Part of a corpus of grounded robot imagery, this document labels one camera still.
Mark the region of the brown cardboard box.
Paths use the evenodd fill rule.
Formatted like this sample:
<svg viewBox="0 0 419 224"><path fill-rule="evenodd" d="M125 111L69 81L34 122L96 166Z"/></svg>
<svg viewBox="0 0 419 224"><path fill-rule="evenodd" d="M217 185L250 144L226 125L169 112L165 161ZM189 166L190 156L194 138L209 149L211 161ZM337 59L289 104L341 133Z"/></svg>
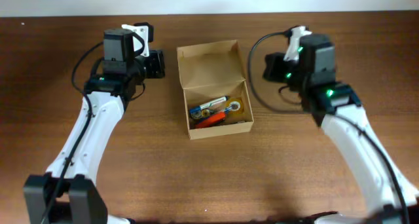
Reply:
<svg viewBox="0 0 419 224"><path fill-rule="evenodd" d="M254 118L237 40L178 47L177 63L190 140L251 131ZM194 120L189 109L223 96L228 96L228 99L241 98L244 114L226 114L225 120L219 124L195 128L195 124L203 119ZM216 113L225 107L226 102L223 102L207 109L213 109Z"/></svg>

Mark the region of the yellow tape roll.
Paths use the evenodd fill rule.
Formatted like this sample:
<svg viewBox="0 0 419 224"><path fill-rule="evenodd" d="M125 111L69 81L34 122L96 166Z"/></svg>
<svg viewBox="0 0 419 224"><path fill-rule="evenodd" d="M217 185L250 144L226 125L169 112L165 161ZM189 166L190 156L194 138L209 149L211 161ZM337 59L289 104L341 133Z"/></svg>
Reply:
<svg viewBox="0 0 419 224"><path fill-rule="evenodd" d="M229 115L243 115L244 105L241 98L230 98L226 102L226 113Z"/></svg>

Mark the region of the blue white marker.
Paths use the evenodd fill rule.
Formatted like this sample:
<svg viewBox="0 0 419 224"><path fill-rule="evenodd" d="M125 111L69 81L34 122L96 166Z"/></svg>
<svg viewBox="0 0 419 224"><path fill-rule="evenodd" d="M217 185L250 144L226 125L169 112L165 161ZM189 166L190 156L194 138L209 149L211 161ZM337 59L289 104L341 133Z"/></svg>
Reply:
<svg viewBox="0 0 419 224"><path fill-rule="evenodd" d="M209 107L219 105L220 103L226 102L227 100L228 100L228 96L223 96L223 97L220 97L220 98L216 98L216 99L214 99L210 102L206 102L206 103L203 103L201 105L198 105L196 107L193 107L193 108L189 109L189 113L194 114L194 113L199 112L203 109L207 109Z"/></svg>

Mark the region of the yellow correction tape dispenser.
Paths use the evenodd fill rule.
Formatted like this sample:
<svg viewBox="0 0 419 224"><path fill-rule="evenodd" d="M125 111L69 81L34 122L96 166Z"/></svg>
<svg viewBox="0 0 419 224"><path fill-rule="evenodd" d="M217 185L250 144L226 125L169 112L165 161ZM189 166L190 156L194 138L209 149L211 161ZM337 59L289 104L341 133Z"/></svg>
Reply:
<svg viewBox="0 0 419 224"><path fill-rule="evenodd" d="M208 118L209 116L215 114L215 110L213 109L202 109L199 111L194 111L191 113L191 117L194 120L201 120L201 119L205 119Z"/></svg>

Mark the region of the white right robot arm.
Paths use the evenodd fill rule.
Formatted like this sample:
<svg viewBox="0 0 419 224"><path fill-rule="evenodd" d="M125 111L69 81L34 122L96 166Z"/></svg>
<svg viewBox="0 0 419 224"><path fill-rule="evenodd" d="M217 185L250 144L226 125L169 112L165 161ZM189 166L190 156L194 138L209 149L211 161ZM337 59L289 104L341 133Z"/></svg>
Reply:
<svg viewBox="0 0 419 224"><path fill-rule="evenodd" d="M338 212L310 217L312 223L417 223L418 188L398 169L374 133L353 88L338 82L333 57L299 55L287 60L277 52L265 57L264 79L297 92L302 108L336 145L365 199L368 216Z"/></svg>

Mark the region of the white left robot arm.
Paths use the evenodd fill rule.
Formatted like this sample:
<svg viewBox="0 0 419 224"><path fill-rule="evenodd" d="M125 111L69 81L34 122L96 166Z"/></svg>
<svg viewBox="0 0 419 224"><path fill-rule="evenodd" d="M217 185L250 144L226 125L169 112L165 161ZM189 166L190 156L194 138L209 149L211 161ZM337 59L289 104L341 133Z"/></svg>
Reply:
<svg viewBox="0 0 419 224"><path fill-rule="evenodd" d="M133 223L108 212L96 188L101 158L109 138L136 100L145 79L165 76L164 55L118 61L98 58L85 82L82 107L62 150L43 175L30 175L24 198L30 223Z"/></svg>

